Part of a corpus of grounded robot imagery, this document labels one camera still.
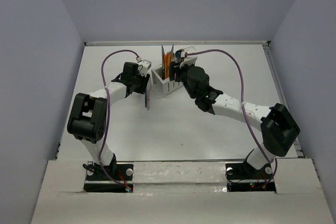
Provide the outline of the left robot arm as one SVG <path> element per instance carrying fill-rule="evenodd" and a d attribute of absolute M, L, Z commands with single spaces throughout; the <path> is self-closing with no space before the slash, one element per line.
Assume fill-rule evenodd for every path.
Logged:
<path fill-rule="evenodd" d="M 151 62 L 126 62 L 123 71 L 104 88 L 90 94 L 76 94 L 67 131 L 88 150 L 93 164 L 85 165 L 92 173 L 111 179 L 117 170 L 116 155 L 106 144 L 110 107 L 132 93 L 145 94 L 150 80 Z"/>

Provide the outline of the metal knife black handle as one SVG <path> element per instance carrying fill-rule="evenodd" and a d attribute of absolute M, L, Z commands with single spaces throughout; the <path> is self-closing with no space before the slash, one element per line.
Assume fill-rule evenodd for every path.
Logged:
<path fill-rule="evenodd" d="M 162 58 L 162 61 L 164 61 L 164 57 L 165 57 L 165 50 L 164 50 L 164 47 L 163 45 L 161 45 L 161 58 Z"/>

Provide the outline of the orange-red plastic knife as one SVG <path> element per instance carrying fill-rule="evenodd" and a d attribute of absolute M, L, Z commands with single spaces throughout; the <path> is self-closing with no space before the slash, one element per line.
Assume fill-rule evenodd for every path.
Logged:
<path fill-rule="evenodd" d="M 165 54 L 163 61 L 164 80 L 169 77 L 169 54 Z"/>

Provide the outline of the metal knife teal handle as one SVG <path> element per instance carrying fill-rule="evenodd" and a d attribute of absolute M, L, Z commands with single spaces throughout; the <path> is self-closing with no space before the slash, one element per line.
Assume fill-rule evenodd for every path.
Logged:
<path fill-rule="evenodd" d="M 170 56 L 173 57 L 174 55 L 174 44 L 172 44 L 171 50 L 170 50 Z"/>

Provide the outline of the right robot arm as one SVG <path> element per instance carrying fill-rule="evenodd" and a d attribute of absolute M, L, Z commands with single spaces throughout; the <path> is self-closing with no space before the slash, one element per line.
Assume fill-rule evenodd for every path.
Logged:
<path fill-rule="evenodd" d="M 249 131 L 261 132 L 262 142 L 256 143 L 242 164 L 241 171 L 248 178 L 276 157 L 285 157 L 300 133 L 300 128 L 286 106 L 256 105 L 239 101 L 210 86 L 209 75 L 194 64 L 172 62 L 170 80 L 183 84 L 190 98 L 203 112 L 225 116 L 246 123 Z"/>

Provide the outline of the blue plastic spoon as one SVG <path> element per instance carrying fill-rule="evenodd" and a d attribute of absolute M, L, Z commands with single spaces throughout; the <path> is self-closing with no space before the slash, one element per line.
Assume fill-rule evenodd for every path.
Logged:
<path fill-rule="evenodd" d="M 183 54 L 183 50 L 182 50 L 182 49 L 177 50 L 177 51 L 175 52 L 175 57 L 176 57 L 176 59 L 181 59 L 181 58 L 182 58 L 182 54 Z"/>

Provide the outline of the pink plastic knife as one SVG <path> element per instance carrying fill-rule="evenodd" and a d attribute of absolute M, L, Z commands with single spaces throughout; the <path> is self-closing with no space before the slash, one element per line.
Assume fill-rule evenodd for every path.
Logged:
<path fill-rule="evenodd" d="M 148 102 L 148 104 L 147 104 L 147 110 L 149 110 L 150 109 L 150 92 L 151 92 L 151 87 L 152 87 L 152 85 L 151 85 L 151 81 L 149 81 L 148 82 L 148 84 L 147 84 L 147 86 L 146 86 L 146 94 L 147 94 L 147 102 Z"/>

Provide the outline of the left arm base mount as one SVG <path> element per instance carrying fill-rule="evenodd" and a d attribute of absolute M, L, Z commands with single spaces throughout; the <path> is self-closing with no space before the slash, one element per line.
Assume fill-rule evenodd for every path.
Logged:
<path fill-rule="evenodd" d="M 89 162 L 82 165 L 86 170 L 83 189 L 87 193 L 132 193 L 133 192 L 133 170 L 131 163 L 117 163 L 116 171 L 111 173 L 109 167 L 106 172 L 100 165 Z"/>

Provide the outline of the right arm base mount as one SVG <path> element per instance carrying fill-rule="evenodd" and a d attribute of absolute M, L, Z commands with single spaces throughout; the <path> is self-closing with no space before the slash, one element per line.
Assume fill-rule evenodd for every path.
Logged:
<path fill-rule="evenodd" d="M 227 163 L 225 164 L 225 168 L 227 191 L 230 193 L 255 191 L 276 192 L 273 170 L 270 164 L 266 164 L 260 170 L 254 169 L 247 163 Z"/>

